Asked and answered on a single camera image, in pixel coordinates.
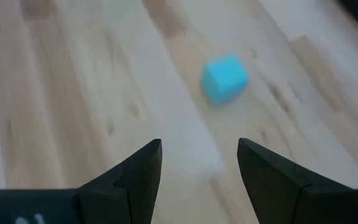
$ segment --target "floor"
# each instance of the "floor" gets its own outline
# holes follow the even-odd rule
[[[205,62],[250,75],[221,108]],[[163,141],[153,223],[257,223],[247,137],[358,188],[358,23],[325,0],[0,0],[0,188],[78,187]]]

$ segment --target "wooden floor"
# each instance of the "wooden floor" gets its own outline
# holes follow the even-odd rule
[[[203,64],[245,93],[211,107]],[[324,0],[0,0],[0,188],[78,187],[163,141],[153,223],[257,223],[239,137],[358,188],[358,24]]]

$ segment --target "blue cube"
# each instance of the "blue cube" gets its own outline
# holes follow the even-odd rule
[[[238,55],[207,64],[201,86],[212,105],[219,106],[240,95],[249,82],[248,74]]]

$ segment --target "cube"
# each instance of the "cube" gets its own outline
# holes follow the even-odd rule
[[[223,60],[210,62],[204,68],[201,87],[214,106],[240,95],[249,82],[240,58],[232,54]]]

